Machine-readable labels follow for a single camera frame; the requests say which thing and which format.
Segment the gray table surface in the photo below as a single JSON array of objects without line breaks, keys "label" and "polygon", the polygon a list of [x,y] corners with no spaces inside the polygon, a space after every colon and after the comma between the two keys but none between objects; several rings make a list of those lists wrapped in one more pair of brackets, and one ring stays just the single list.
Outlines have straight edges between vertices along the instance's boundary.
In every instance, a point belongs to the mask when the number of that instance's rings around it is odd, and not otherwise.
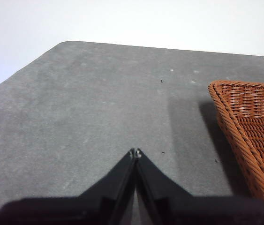
[{"label": "gray table surface", "polygon": [[249,195],[207,91],[218,79],[264,82],[264,57],[56,45],[0,84],[0,207],[79,195],[131,147],[193,195]]}]

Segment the white speck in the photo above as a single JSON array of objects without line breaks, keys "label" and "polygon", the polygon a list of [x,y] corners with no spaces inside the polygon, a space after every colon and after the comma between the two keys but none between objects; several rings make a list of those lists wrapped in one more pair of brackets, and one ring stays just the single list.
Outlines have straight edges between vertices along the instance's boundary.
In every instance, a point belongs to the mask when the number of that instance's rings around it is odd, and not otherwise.
[{"label": "white speck", "polygon": [[60,154],[58,152],[56,152],[56,156],[57,156],[57,159],[60,160]]},{"label": "white speck", "polygon": [[67,188],[72,182],[74,181],[73,178],[71,178],[69,181],[67,181],[64,186],[63,186],[63,189]]}]

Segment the brown wicker basket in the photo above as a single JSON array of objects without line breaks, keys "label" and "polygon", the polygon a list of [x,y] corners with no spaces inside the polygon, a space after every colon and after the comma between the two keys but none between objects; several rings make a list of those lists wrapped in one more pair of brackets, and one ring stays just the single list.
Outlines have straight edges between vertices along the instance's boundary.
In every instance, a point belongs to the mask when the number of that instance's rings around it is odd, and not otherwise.
[{"label": "brown wicker basket", "polygon": [[214,81],[209,92],[251,193],[264,199],[264,83]]}]

